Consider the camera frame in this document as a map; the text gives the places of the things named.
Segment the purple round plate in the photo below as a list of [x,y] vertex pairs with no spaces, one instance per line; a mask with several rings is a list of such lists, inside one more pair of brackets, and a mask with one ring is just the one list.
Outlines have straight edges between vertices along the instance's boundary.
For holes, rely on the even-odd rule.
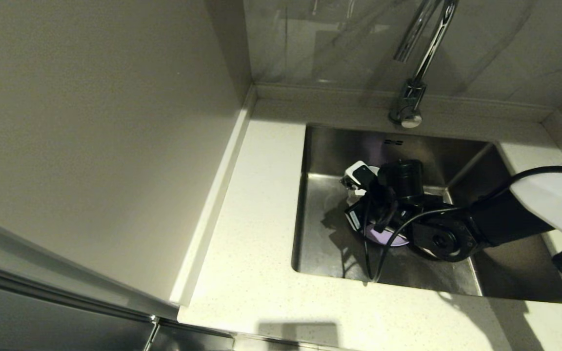
[[[380,244],[380,245],[387,244],[388,240],[390,240],[390,238],[392,238],[393,231],[391,231],[389,227],[386,227],[386,229],[384,229],[382,233],[378,233],[374,229],[374,227],[375,227],[375,225],[372,224],[372,223],[368,224],[368,226],[367,226],[366,237],[368,238],[368,240],[370,240],[370,241],[372,241],[376,244]],[[408,245],[408,244],[410,244],[408,239],[406,239],[403,235],[398,235],[392,241],[392,244],[390,246],[391,247],[403,247],[404,245]]]

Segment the glossy dark cabinet panel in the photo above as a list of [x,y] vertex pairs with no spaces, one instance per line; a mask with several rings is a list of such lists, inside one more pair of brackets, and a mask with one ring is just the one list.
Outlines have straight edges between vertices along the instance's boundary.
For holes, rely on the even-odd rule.
[[0,351],[234,351],[235,342],[0,269]]

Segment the chrome gooseneck faucet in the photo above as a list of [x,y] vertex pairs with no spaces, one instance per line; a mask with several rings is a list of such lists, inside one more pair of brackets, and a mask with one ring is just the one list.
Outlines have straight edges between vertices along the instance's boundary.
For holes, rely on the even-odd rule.
[[413,129],[419,127],[422,123],[423,118],[420,104],[427,89],[424,78],[448,29],[450,29],[459,2],[460,0],[422,0],[415,11],[412,22],[409,24],[393,56],[393,59],[397,62],[406,63],[408,61],[424,29],[435,14],[437,7],[441,6],[439,20],[436,22],[435,29],[424,50],[424,54],[413,76],[406,80],[399,96],[393,102],[389,111],[388,118],[393,124],[404,129]]

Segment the tall grey cabinet panel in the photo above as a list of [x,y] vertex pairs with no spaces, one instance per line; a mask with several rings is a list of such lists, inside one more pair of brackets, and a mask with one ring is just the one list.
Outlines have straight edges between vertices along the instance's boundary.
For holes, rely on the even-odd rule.
[[0,228],[188,305],[250,86],[243,0],[0,0]]

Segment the stainless steel sink basin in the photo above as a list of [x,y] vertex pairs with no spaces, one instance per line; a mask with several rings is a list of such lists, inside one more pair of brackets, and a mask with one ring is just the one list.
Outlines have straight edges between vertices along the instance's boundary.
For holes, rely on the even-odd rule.
[[[490,142],[373,133],[321,126],[306,129],[292,267],[324,277],[368,279],[361,233],[344,216],[345,169],[417,159],[424,191],[466,205],[506,180],[509,171]],[[542,235],[484,249],[462,262],[422,255],[410,245],[389,249],[381,284],[442,293],[562,304],[562,274]]]

